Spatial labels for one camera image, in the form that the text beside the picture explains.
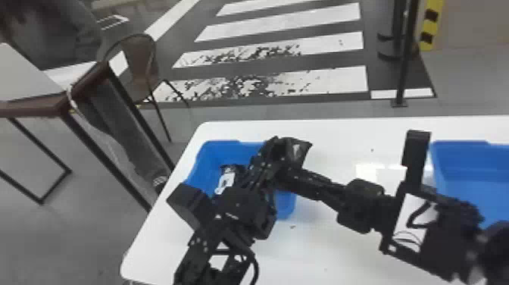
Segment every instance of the gray floor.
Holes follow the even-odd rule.
[[[177,160],[194,129],[205,121],[509,113],[507,46],[430,52],[424,58],[437,99],[411,100],[409,108],[401,109],[390,108],[385,100],[166,109],[164,116],[177,142],[166,147]],[[143,113],[164,139],[154,112]],[[121,284],[120,260],[145,213],[61,122],[23,123],[74,173],[43,207],[0,182],[0,283]],[[35,192],[41,193],[58,175],[56,165],[5,120],[0,123],[0,142],[0,168]],[[143,192],[155,197],[147,189]]]

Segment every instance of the person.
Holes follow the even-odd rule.
[[[101,28],[79,0],[1,0],[0,42],[47,70],[95,61]],[[89,100],[78,102],[78,109],[92,126],[123,146],[136,173],[160,193],[169,171],[114,88],[100,85]]]

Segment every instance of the pant leg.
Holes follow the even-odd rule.
[[[89,99],[80,101],[78,108],[94,128],[111,136],[110,128]]]
[[[96,95],[90,101],[140,176],[152,184],[156,176],[168,174],[162,159],[155,153],[130,110],[108,81],[98,86]]]

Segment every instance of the robotic arm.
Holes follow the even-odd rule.
[[[338,212],[337,222],[358,233],[381,233],[379,250],[443,280],[460,278],[473,284],[487,278],[488,285],[509,284],[509,223],[479,228],[483,217],[474,205],[442,196],[421,184],[429,133],[409,131],[402,164],[405,180],[395,196],[380,185],[356,179],[346,186],[302,168],[311,144],[274,137],[251,158],[245,171],[220,196],[209,198],[201,190],[180,184],[168,204],[195,231],[188,251],[174,275],[176,285],[237,285],[253,265],[251,285],[259,267],[251,245],[265,240],[276,222],[273,193],[284,189],[306,199],[321,201]],[[416,252],[395,238],[394,231],[406,195],[425,199],[407,222],[408,228],[426,229]],[[415,219],[434,205],[438,216],[427,224]],[[221,270],[209,261],[226,255]]]

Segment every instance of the blue plastic bin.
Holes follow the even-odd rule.
[[[209,197],[215,195],[214,190],[221,176],[220,166],[224,164],[248,165],[253,155],[258,153],[263,142],[240,142],[238,140],[211,140],[203,144],[196,155],[196,162],[185,184],[201,189]],[[286,219],[295,208],[295,194],[276,191],[274,195],[277,218]]]
[[[509,221],[509,146],[436,141],[429,150],[439,193],[476,205],[483,228]]]

